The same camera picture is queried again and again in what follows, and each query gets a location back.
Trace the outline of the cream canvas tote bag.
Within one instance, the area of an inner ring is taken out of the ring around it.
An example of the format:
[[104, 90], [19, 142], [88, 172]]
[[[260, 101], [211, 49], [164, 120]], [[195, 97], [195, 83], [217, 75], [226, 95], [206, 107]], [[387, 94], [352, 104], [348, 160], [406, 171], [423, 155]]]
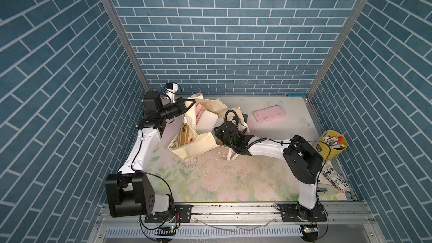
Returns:
[[230, 110], [219, 99], [205, 99], [202, 93], [190, 98], [195, 100], [195, 104], [184, 115], [179, 132], [167, 147], [186, 162], [222, 146], [214, 129], [224, 124], [225, 114]]

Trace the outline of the pink pencil case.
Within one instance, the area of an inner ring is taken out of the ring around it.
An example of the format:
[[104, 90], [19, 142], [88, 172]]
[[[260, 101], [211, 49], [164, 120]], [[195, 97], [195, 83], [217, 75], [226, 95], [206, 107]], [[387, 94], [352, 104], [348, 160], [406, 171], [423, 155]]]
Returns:
[[267, 107], [264, 109], [256, 110], [253, 112], [254, 118], [257, 122], [263, 123], [271, 120], [276, 120], [285, 117], [286, 112], [280, 105]]

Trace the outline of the dark green pencil case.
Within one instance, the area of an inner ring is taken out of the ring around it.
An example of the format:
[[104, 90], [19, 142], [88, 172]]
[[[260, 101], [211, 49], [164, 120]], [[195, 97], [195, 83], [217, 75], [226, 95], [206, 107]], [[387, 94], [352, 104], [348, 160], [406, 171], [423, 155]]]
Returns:
[[243, 115], [243, 118], [244, 118], [244, 122], [247, 123], [248, 122], [248, 115], [244, 114], [244, 113], [242, 113], [242, 115]]

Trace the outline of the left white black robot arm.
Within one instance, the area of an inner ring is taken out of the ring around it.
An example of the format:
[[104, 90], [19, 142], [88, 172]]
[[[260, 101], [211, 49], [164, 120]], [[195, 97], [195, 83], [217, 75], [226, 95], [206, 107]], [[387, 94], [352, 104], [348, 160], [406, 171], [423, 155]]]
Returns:
[[176, 210], [173, 194], [158, 195], [145, 172], [151, 155], [162, 138], [166, 120], [181, 116], [195, 104], [194, 99], [179, 97], [164, 105], [160, 93], [148, 92], [144, 99], [144, 116], [136, 126], [135, 144], [126, 162], [105, 181], [110, 215], [113, 218], [151, 216], [158, 222], [170, 221]]

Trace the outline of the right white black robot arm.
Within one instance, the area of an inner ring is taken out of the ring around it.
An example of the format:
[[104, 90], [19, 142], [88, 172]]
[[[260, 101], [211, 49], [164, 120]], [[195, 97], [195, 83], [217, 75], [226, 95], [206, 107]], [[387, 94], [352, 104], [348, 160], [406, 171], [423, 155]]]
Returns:
[[317, 186], [323, 157], [303, 137], [276, 141], [247, 135], [231, 121], [214, 129], [216, 137], [236, 154], [266, 156], [284, 161], [299, 181], [299, 197], [296, 211], [299, 218], [312, 221], [321, 209], [318, 207]]

